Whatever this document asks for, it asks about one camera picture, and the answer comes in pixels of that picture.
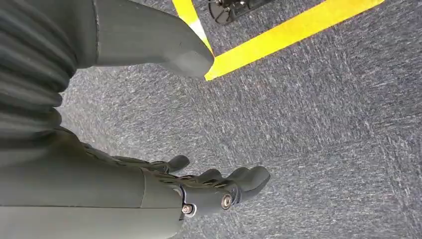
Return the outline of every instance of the yellow tape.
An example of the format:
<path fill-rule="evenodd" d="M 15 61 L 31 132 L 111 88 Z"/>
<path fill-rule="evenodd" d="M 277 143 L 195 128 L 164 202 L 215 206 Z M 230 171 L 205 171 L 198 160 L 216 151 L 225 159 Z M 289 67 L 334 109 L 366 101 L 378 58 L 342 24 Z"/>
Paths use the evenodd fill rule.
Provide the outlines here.
<path fill-rule="evenodd" d="M 180 1 L 185 2 L 186 5 L 188 5 L 187 2 L 191 2 L 190 0 Z M 205 75 L 205 78 L 210 81 L 216 77 L 225 75 L 366 11 L 383 1 L 384 0 L 326 0 L 261 35 L 217 56 L 213 67 Z"/>
<path fill-rule="evenodd" d="M 199 36 L 205 43 L 208 49 L 212 52 L 210 43 L 202 28 L 201 21 L 195 11 L 195 7 L 191 0 L 173 0 L 173 5 L 176 8 L 179 17 Z"/>

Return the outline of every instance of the metal screw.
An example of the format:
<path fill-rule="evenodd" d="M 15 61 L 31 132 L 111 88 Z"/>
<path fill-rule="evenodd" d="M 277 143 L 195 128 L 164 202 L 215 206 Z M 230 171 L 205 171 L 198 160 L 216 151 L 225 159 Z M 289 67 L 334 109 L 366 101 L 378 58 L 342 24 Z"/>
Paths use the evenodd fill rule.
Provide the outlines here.
<path fill-rule="evenodd" d="M 182 207 L 182 213 L 183 214 L 189 214 L 192 212 L 194 208 L 192 207 L 192 205 L 188 205 L 188 204 L 184 204 Z"/>
<path fill-rule="evenodd" d="M 223 196 L 223 199 L 221 200 L 221 207 L 224 210 L 227 210 L 231 207 L 231 203 L 233 202 L 233 198 L 231 197 L 230 194 L 225 194 Z"/>

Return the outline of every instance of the floor marking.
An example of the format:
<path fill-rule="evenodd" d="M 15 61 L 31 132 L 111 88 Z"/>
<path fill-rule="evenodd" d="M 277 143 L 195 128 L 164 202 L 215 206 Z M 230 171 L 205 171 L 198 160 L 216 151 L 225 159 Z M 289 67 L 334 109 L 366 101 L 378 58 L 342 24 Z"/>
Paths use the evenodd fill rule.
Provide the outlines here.
<path fill-rule="evenodd" d="M 204 28 L 197 15 L 195 7 L 191 0 L 173 0 L 173 5 L 176 8 L 179 17 L 199 36 L 205 43 L 208 49 L 212 52 L 210 43 L 208 42 L 207 35 L 205 35 Z"/>
<path fill-rule="evenodd" d="M 246 66 L 371 9 L 382 2 L 384 0 L 325 0 L 249 41 L 216 56 L 214 65 L 205 75 L 205 79 L 210 81 Z M 198 20 L 198 15 L 191 0 L 173 0 L 173 3 L 179 17 L 187 24 L 192 26 Z"/>

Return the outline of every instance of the dark gray robot arm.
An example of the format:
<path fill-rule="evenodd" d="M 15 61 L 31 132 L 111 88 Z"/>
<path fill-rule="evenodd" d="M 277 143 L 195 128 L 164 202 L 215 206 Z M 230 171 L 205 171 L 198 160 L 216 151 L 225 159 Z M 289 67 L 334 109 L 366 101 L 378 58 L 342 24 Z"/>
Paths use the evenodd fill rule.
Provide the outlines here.
<path fill-rule="evenodd" d="M 213 56 L 180 19 L 127 0 L 0 2 L 1 238 L 167 238 L 182 207 L 192 216 L 222 203 L 205 203 L 204 190 L 234 204 L 268 181 L 263 168 L 235 171 L 237 184 L 214 171 L 173 177 L 60 127 L 54 108 L 77 68 L 152 62 L 203 76 Z"/>

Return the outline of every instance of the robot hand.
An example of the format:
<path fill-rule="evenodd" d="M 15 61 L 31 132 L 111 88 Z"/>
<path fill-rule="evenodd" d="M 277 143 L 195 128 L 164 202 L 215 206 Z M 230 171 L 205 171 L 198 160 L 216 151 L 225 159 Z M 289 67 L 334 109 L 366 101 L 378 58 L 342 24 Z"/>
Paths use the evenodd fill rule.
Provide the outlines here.
<path fill-rule="evenodd" d="M 203 174 L 174 176 L 174 173 L 189 165 L 185 156 L 176 156 L 169 162 L 146 162 L 127 157 L 114 157 L 126 166 L 137 166 L 154 172 L 160 182 L 167 184 L 183 198 L 182 212 L 186 217 L 228 210 L 232 205 L 244 202 L 257 195 L 270 180 L 270 173 L 262 166 L 234 170 L 223 178 L 216 169 Z"/>

